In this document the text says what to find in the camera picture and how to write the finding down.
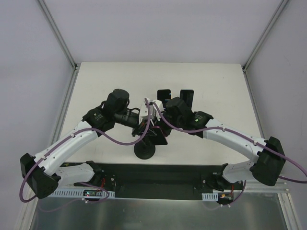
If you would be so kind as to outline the black round-base phone holder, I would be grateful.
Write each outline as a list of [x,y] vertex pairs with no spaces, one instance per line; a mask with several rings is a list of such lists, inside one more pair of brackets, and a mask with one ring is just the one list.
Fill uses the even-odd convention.
[[134,145],[134,153],[141,160],[148,160],[155,154],[155,145],[148,137],[144,137]]

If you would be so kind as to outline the black smartphone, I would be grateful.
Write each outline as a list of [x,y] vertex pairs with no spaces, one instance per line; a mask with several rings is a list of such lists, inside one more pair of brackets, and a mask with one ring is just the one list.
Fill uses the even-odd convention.
[[171,90],[170,89],[157,90],[157,100],[167,103],[169,100],[171,100]]
[[194,91],[192,89],[181,89],[179,97],[187,104],[190,109],[192,109],[194,97]]

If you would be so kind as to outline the purple-case smartphone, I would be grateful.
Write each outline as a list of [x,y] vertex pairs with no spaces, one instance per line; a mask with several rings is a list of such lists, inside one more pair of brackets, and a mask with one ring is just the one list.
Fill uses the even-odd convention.
[[168,144],[166,137],[159,126],[152,127],[151,131],[153,134],[151,135],[150,140],[154,145],[159,146]]

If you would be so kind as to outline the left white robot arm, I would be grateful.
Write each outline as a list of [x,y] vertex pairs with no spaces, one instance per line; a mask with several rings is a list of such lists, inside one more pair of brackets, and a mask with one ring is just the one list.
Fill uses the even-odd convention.
[[[24,187],[28,185],[34,197],[43,199],[51,195],[58,187],[74,183],[88,183],[97,186],[101,182],[102,170],[93,162],[87,161],[80,165],[66,166],[62,164],[83,146],[103,136],[121,146],[138,144],[149,131],[154,109],[148,98],[134,113],[128,108],[130,95],[122,89],[115,89],[99,106],[89,110],[82,120],[64,137],[34,156],[26,153],[20,158],[23,181],[19,190],[22,202],[32,201],[23,197]],[[120,142],[107,134],[115,124],[133,129],[145,127],[132,142]]]

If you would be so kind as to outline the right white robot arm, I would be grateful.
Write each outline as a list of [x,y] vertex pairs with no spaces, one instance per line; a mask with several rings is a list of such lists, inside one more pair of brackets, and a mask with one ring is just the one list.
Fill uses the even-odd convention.
[[223,191],[234,183],[255,179],[275,186],[285,164],[284,152],[279,139],[254,138],[222,124],[203,111],[192,111],[176,97],[166,103],[161,111],[157,101],[152,102],[166,125],[174,130],[218,142],[247,158],[247,161],[222,165],[222,169],[205,181],[212,189]]

